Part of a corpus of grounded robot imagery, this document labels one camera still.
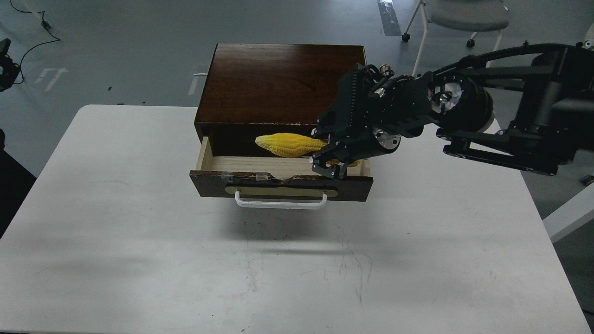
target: chair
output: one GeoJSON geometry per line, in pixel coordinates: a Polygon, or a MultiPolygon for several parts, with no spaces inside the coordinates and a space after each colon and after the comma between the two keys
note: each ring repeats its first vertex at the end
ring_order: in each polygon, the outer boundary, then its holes
{"type": "Polygon", "coordinates": [[[501,43],[502,29],[509,24],[507,7],[503,5],[502,0],[419,0],[416,4],[415,13],[410,18],[405,33],[402,34],[403,42],[410,39],[408,31],[419,8],[423,18],[423,38],[413,68],[413,75],[416,75],[419,66],[429,23],[456,30],[473,31],[470,39],[466,42],[468,48],[475,45],[474,38],[478,32],[498,30],[499,35],[493,51],[497,50],[501,43]]]}

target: wooden drawer cabinet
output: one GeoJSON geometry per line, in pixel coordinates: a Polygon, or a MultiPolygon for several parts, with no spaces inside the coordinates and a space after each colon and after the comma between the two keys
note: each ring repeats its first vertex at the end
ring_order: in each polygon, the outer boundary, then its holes
{"type": "Polygon", "coordinates": [[[218,44],[195,118],[201,141],[190,177],[203,197],[320,198],[365,201],[369,162],[345,181],[311,171],[307,158],[283,158],[254,140],[308,135],[336,99],[338,79],[365,63],[362,46],[218,44]]]}

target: black cable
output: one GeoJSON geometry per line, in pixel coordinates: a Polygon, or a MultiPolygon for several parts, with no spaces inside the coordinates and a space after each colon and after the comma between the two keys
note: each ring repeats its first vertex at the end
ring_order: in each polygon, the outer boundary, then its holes
{"type": "MultiPolygon", "coordinates": [[[[12,0],[10,0],[10,5],[11,5],[11,6],[12,6],[12,7],[13,7],[13,8],[16,10],[16,11],[18,11],[18,12],[23,12],[23,13],[28,13],[28,14],[32,14],[32,13],[33,13],[33,12],[29,12],[29,11],[22,11],[22,10],[18,9],[17,7],[15,7],[15,6],[12,4],[12,0]]],[[[47,32],[47,33],[48,33],[50,36],[52,36],[53,38],[55,38],[55,40],[51,40],[51,41],[49,41],[49,42],[43,42],[43,43],[39,43],[39,44],[37,44],[36,46],[34,46],[34,47],[30,48],[29,50],[27,50],[27,52],[25,52],[25,54],[24,54],[24,55],[23,55],[23,57],[21,58],[21,61],[20,61],[20,63],[18,64],[18,66],[19,66],[19,68],[20,68],[20,70],[19,70],[19,73],[21,74],[21,82],[19,82],[19,83],[14,83],[14,84],[21,84],[21,83],[25,82],[25,76],[23,75],[23,60],[25,59],[25,56],[26,56],[26,55],[27,55],[27,54],[28,54],[28,53],[29,53],[31,50],[33,50],[34,48],[36,48],[36,47],[38,47],[38,46],[40,46],[40,45],[44,45],[44,44],[50,44],[50,43],[53,43],[53,42],[58,42],[58,41],[60,41],[60,40],[61,40],[60,38],[58,38],[58,37],[54,36],[54,35],[53,35],[51,32],[49,32],[49,28],[51,28],[51,27],[50,27],[49,23],[47,23],[47,22],[45,21],[45,11],[39,11],[39,12],[37,12],[37,13],[41,14],[41,23],[42,23],[42,27],[43,27],[43,29],[44,29],[44,30],[45,30],[45,31],[46,31],[46,32],[47,32]]]]}
{"type": "MultiPolygon", "coordinates": [[[[516,48],[509,48],[509,49],[502,49],[492,52],[483,53],[482,55],[473,56],[476,59],[487,61],[493,61],[496,59],[501,58],[508,58],[512,56],[521,56],[521,55],[529,55],[534,53],[546,53],[552,51],[558,51],[567,48],[575,48],[575,46],[565,45],[565,44],[554,44],[554,43],[543,43],[543,44],[534,44],[534,45],[526,45],[526,46],[518,46],[516,48]]],[[[453,70],[460,66],[459,62],[455,62],[453,64],[447,65],[445,67],[440,68],[439,70],[434,71],[434,74],[441,74],[443,72],[453,70]]]]}

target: white handle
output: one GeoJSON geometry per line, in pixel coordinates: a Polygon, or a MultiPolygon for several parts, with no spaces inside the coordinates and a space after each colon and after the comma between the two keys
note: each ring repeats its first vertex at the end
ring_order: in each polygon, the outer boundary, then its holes
{"type": "Polygon", "coordinates": [[[235,190],[235,201],[241,207],[258,207],[261,209],[305,209],[317,210],[326,205],[326,192],[322,194],[322,201],[315,203],[308,202],[275,202],[275,201],[244,201],[241,199],[241,191],[235,190]]]}

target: corn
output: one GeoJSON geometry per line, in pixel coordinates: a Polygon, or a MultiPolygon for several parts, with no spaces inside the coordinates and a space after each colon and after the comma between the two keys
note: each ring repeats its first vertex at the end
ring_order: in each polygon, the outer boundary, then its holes
{"type": "MultiPolygon", "coordinates": [[[[354,163],[351,163],[347,167],[357,167],[357,166],[359,166],[359,163],[360,162],[361,162],[361,160],[356,160],[354,163]]],[[[326,162],[326,165],[332,165],[333,163],[335,163],[336,165],[338,165],[340,163],[340,161],[338,161],[336,159],[332,159],[332,160],[326,162]]]]}
{"type": "MultiPolygon", "coordinates": [[[[267,136],[256,137],[256,144],[263,149],[269,150],[281,157],[300,157],[309,152],[319,151],[326,146],[324,140],[313,139],[294,133],[275,133],[267,136]]],[[[349,167],[355,167],[360,160],[351,163],[349,167]]],[[[338,160],[330,160],[326,164],[338,164],[338,160]]]]}

